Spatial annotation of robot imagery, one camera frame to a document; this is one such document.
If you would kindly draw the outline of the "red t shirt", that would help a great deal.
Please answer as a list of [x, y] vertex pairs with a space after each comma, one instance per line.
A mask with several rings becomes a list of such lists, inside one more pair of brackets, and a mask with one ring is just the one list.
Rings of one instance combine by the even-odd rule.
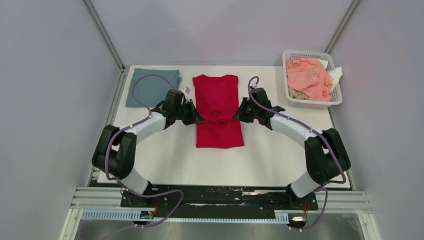
[[199, 75], [192, 78], [195, 103], [204, 122], [196, 125], [197, 148], [230, 149], [245, 145], [241, 123], [233, 118], [239, 108], [236, 75]]

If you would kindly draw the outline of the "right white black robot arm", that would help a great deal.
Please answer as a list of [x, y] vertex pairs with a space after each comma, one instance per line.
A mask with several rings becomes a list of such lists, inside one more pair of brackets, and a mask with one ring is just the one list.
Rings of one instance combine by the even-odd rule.
[[298, 209], [306, 196], [337, 176], [345, 183], [345, 172], [351, 161], [341, 136], [334, 128], [320, 130], [312, 128], [297, 118], [289, 116], [280, 106], [272, 106], [262, 87], [250, 87], [233, 119], [244, 123], [258, 123], [271, 131], [283, 134], [299, 144], [305, 151], [306, 171], [287, 186], [286, 204]]

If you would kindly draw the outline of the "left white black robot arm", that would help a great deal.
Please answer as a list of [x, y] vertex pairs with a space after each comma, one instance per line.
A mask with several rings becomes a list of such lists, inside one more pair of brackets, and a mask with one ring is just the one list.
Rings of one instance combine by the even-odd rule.
[[136, 148], [141, 141], [166, 130], [176, 121], [189, 126], [204, 122], [204, 118], [192, 99], [186, 99], [180, 90], [171, 89], [145, 118], [123, 127], [105, 126], [94, 150], [92, 165], [134, 194], [133, 199], [139, 206], [149, 206], [155, 195], [150, 191], [152, 184], [134, 166]]

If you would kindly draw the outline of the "folded blue grey t shirt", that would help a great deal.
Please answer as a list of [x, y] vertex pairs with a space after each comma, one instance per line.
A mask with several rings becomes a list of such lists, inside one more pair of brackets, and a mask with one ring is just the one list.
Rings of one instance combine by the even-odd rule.
[[179, 70], [136, 68], [128, 87], [125, 106], [142, 108], [142, 102], [153, 108], [165, 99], [172, 86], [178, 89], [181, 80]]

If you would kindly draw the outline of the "beige t shirt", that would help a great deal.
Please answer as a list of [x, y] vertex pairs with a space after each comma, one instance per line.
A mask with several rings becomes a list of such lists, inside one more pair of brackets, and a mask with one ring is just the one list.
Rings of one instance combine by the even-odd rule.
[[288, 93], [289, 93], [289, 96], [292, 99], [296, 99], [296, 100], [309, 100], [309, 97], [306, 94], [304, 94], [302, 91], [295, 90], [293, 87], [289, 87], [288, 88]]

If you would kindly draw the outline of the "peach pink t shirt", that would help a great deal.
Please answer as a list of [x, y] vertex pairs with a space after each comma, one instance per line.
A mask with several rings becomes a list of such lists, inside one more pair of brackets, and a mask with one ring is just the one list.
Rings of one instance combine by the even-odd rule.
[[332, 79], [317, 58], [301, 57], [286, 62], [287, 85], [312, 101], [330, 101]]

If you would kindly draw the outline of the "white plastic laundry basket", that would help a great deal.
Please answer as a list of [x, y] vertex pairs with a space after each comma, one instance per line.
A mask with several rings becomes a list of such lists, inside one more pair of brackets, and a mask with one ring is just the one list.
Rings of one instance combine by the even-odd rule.
[[282, 54], [283, 60], [283, 81], [285, 87], [285, 96], [287, 99], [287, 104], [290, 107], [294, 108], [309, 108], [309, 109], [326, 109], [333, 105], [339, 105], [342, 103], [342, 93], [340, 89], [340, 84], [337, 83], [334, 85], [334, 89], [329, 92], [331, 96], [330, 101], [315, 101], [315, 100], [302, 100], [302, 99], [294, 99], [290, 97], [289, 94], [289, 86], [288, 86], [288, 76], [287, 76], [287, 65], [291, 59], [299, 59], [299, 58], [314, 58], [322, 61], [327, 61], [326, 71], [333, 71], [336, 67], [333, 61], [333, 58], [330, 54], [324, 52], [317, 51], [301, 51], [301, 50], [286, 50]]

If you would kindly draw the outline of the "white t shirt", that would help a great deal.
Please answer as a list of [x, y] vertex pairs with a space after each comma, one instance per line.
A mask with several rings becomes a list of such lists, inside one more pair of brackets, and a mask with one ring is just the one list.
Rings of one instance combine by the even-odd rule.
[[[318, 61], [323, 65], [325, 69], [329, 66], [329, 62], [327, 60], [318, 59]], [[343, 70], [342, 70], [342, 67], [336, 67], [328, 71], [327, 73], [332, 79], [332, 86], [330, 89], [330, 92], [332, 92], [334, 88], [336, 87], [336, 85], [339, 83], [340, 78], [343, 75]]]

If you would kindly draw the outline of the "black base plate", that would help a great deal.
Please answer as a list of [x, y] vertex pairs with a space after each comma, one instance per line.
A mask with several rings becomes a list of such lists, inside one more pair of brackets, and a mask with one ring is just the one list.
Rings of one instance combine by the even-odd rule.
[[156, 184], [153, 199], [121, 190], [121, 207], [153, 208], [156, 217], [193, 219], [273, 219], [275, 211], [318, 210], [314, 193], [296, 198], [285, 187]]

